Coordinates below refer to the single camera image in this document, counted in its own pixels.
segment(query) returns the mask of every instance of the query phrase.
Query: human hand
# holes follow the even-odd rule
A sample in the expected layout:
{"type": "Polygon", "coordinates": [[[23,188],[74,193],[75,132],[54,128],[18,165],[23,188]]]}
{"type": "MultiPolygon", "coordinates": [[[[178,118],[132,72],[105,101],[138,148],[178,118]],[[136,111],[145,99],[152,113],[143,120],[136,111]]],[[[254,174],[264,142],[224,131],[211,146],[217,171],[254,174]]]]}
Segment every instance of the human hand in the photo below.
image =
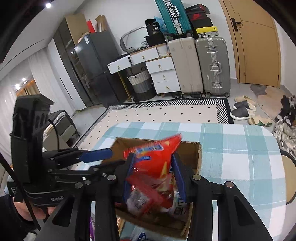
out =
{"type": "MultiPolygon", "coordinates": [[[[23,219],[25,219],[27,221],[33,220],[30,213],[29,213],[27,205],[25,204],[24,201],[23,202],[13,202],[13,204],[14,204],[17,212],[22,216],[23,219]]],[[[35,207],[33,205],[31,205],[31,207],[32,207],[32,210],[33,210],[35,217],[37,219],[42,219],[42,220],[45,219],[46,215],[41,208],[35,207]]],[[[51,215],[55,208],[56,207],[48,207],[47,208],[48,214],[51,215]]]]}

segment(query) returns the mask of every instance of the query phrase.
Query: teal suitcase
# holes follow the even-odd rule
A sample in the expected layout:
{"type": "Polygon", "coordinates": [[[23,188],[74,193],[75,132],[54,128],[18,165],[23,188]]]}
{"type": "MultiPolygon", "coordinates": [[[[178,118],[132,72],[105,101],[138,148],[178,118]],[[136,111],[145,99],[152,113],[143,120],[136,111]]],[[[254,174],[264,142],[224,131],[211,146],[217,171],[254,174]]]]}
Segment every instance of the teal suitcase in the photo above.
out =
{"type": "Polygon", "coordinates": [[[192,33],[192,28],[181,0],[155,0],[170,34],[192,33]]]}

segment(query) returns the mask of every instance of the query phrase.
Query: rug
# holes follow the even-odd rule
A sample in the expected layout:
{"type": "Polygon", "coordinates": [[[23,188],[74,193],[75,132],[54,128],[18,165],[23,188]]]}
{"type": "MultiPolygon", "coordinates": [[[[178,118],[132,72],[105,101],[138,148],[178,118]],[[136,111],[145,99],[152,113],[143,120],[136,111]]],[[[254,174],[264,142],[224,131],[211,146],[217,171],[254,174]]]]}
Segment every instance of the rug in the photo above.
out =
{"type": "Polygon", "coordinates": [[[289,95],[283,90],[272,86],[251,84],[250,88],[257,97],[258,105],[272,120],[274,120],[283,107],[281,104],[283,95],[286,95],[287,97],[289,95]]]}
{"type": "Polygon", "coordinates": [[[181,99],[110,105],[75,147],[91,150],[113,125],[129,122],[231,123],[227,98],[181,99]]]}

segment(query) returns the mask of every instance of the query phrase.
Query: checkered tablecloth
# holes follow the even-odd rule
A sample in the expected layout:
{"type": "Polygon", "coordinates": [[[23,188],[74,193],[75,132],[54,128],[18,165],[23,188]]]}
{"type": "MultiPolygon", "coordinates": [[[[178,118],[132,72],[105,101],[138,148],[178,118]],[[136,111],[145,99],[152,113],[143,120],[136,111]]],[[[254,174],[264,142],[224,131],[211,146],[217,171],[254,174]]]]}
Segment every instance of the checkered tablecloth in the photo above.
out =
{"type": "MultiPolygon", "coordinates": [[[[286,212],[285,172],[273,135],[261,126],[210,123],[117,124],[93,150],[109,148],[116,137],[163,139],[181,133],[183,141],[200,142],[200,174],[210,182],[230,180],[253,206],[273,240],[278,240],[286,212]]],[[[80,163],[79,169],[89,165],[80,163]]],[[[218,240],[217,203],[213,202],[213,240],[218,240]]]]}

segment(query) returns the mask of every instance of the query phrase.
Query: ceiling light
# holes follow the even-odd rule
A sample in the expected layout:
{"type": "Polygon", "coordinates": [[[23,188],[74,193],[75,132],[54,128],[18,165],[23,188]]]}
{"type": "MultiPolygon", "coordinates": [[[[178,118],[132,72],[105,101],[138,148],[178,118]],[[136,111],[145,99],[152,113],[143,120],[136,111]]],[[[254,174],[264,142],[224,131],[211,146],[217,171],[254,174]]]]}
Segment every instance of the ceiling light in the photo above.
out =
{"type": "Polygon", "coordinates": [[[15,84],[15,88],[16,88],[17,90],[19,90],[19,89],[20,89],[20,84],[15,84]]]}

